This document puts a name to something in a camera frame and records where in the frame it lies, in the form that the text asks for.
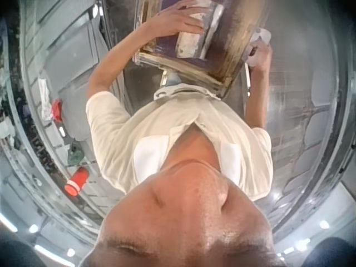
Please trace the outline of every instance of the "forearm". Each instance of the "forearm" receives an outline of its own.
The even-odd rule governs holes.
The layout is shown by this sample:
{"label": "forearm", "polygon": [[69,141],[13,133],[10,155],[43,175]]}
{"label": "forearm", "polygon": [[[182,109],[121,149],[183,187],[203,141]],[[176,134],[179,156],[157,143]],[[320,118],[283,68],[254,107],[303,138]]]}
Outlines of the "forearm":
{"label": "forearm", "polygon": [[146,29],[146,25],[143,24],[117,44],[94,70],[88,84],[88,98],[98,92],[109,90],[136,51],[151,39],[153,37],[149,29]]}
{"label": "forearm", "polygon": [[251,128],[265,128],[268,102],[269,72],[254,71],[245,114],[245,121]]}

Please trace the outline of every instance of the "skin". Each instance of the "skin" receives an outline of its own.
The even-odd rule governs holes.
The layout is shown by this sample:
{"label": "skin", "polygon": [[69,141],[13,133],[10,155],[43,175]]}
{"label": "skin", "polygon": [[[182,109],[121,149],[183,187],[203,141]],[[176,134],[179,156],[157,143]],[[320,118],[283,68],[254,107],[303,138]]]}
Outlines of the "skin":
{"label": "skin", "polygon": [[[88,97],[108,90],[149,40],[201,33],[189,17],[205,12],[181,1],[119,43],[94,72]],[[257,46],[246,121],[263,127],[271,49]],[[196,125],[176,141],[161,171],[125,196],[105,218],[90,266],[267,266],[275,259],[271,227],[249,198],[220,172],[210,140]]]}

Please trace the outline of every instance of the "white cloth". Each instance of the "white cloth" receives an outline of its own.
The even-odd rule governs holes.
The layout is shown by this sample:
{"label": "white cloth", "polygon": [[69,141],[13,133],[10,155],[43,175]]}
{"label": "white cloth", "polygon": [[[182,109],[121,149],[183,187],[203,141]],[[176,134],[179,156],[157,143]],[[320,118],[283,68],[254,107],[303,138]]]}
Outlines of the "white cloth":
{"label": "white cloth", "polygon": [[159,171],[175,141],[195,123],[212,142],[221,170],[252,201],[271,189],[271,139],[260,128],[251,129],[228,105],[197,87],[165,88],[167,94],[132,117],[110,92],[87,102],[86,112],[94,152],[103,177],[128,193],[148,175]]}

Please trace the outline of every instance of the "green object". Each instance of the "green object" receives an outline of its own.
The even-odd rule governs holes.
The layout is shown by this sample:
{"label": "green object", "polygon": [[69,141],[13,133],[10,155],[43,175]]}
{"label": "green object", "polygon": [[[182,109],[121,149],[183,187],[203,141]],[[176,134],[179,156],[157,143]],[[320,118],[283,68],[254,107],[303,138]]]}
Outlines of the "green object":
{"label": "green object", "polygon": [[68,164],[69,165],[79,165],[84,159],[84,152],[81,144],[74,139],[68,150]]}

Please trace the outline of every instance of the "hand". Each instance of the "hand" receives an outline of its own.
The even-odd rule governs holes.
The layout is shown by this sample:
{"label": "hand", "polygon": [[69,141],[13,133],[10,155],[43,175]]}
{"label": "hand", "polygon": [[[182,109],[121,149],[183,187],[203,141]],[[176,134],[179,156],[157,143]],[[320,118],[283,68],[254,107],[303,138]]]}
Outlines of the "hand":
{"label": "hand", "polygon": [[190,15],[206,13],[209,8],[192,7],[196,0],[182,0],[175,5],[163,10],[155,17],[149,19],[143,24],[148,27],[147,31],[153,38],[172,36],[179,32],[188,32],[195,34],[204,33],[203,21],[192,18]]}
{"label": "hand", "polygon": [[258,39],[251,45],[257,48],[255,54],[256,65],[253,71],[269,73],[273,55],[273,50],[271,46],[269,44],[265,44],[261,39]]}

